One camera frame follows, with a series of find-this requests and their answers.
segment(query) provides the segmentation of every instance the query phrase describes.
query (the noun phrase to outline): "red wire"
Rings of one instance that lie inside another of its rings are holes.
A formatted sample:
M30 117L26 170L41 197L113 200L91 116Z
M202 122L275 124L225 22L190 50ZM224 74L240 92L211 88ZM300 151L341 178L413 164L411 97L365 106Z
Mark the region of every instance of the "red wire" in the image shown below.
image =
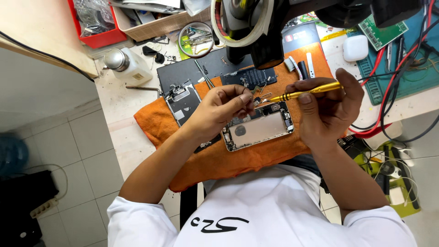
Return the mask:
M433 8L433 4L434 4L434 2L435 2L434 0L431 0L431 2L430 2L430 8L428 9L428 24L427 24L427 26L430 26L430 23L431 23L431 18L432 18L432 8ZM424 35L424 37L422 38L422 41L424 41L424 39L425 39L426 37L427 37L427 34ZM409 57L409 55L410 55L410 54L411 54L416 48L417 48L417 45L415 45L415 46L413 47L413 49L411 49L411 50L407 53L407 55L406 55L405 57L403 57L403 59L402 59L401 62L399 63L399 65L398 65L398 67L396 68L396 70L399 70L399 68L401 67L401 65L403 64L403 62ZM386 91L385 91L385 93L384 93L383 101L381 102L381 107L380 107L380 111L379 111L379 114L378 114L378 120L377 120L375 126L374 126L372 129L370 129L370 130L368 130L368 131L366 131L366 132L357 132L357 131L354 131L353 129L349 128L350 131L352 131L352 132L354 132L354 133L356 133L356 134L369 134L369 133L373 132L373 131L378 127L378 125L379 125L379 123L380 123L379 120L381 119L381 111L382 111L382 108L385 107L384 99L385 99L385 97L387 96L387 94L388 94L388 92L389 92L389 89L390 89L390 85L392 84L392 82L393 82L393 80L395 79L395 77L396 77L396 74L393 74L393 76L392 76L392 78L390 79L390 82L389 82L389 84L388 84L388 86L387 86L387 89L386 89Z
M369 76L373 75L373 74L375 73L375 70L377 70L378 65L380 65L381 58L383 57L383 54L384 54L384 49L385 49L385 48L383 47L383 48L381 48L381 50L378 52L378 54L377 54L377 59L375 60L375 66L374 66L374 69L372 70L372 72L371 72L371 74L370 74ZM370 79L370 78L367 78L366 80L364 80L364 82L361 83L361 86L364 86L364 85L366 84L366 82L367 82L369 79Z

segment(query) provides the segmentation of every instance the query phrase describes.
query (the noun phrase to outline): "white brush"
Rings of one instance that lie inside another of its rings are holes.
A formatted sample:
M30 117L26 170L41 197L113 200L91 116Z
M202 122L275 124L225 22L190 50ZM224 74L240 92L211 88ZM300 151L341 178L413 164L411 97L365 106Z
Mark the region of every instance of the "white brush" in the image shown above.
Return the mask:
M299 75L299 80L303 80L302 73L298 69L296 61L294 61L291 56L284 60L284 64L287 66L289 72L296 70L297 74Z

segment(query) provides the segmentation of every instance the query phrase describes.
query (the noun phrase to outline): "man's right hand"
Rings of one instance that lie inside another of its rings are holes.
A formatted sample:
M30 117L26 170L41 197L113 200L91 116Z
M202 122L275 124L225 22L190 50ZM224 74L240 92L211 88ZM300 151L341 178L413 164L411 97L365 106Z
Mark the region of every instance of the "man's right hand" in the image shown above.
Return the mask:
M299 96L302 111L300 137L313 152L324 151L336 144L360 113L364 91L358 81L341 68L335 76L344 89ZM285 93L306 91L331 82L335 80L325 77L296 81L286 87Z

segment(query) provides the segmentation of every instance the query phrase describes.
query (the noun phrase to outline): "white tiled floor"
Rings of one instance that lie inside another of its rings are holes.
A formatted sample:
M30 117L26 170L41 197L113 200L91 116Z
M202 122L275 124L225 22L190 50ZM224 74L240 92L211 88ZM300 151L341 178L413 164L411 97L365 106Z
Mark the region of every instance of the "white tiled floor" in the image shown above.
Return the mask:
M100 105L38 121L17 133L29 148L26 173L51 170L58 196L66 190L63 171L56 166L36 166L60 165L68 177L65 197L38 218L46 246L107 246L107 208L118 195L123 178ZM203 200L199 183L197 207ZM320 209L329 221L341 224L336 202L322 188L320 200ZM168 189L160 203L180 231L180 194Z

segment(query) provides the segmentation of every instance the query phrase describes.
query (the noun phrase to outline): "white plastic bottle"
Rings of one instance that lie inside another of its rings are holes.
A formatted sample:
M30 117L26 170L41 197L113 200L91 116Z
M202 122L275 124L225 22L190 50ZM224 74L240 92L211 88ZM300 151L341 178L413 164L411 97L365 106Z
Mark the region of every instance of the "white plastic bottle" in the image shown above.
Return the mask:
M128 48L109 50L104 56L104 63L113 70L117 79L131 86L140 85L152 78L145 60Z

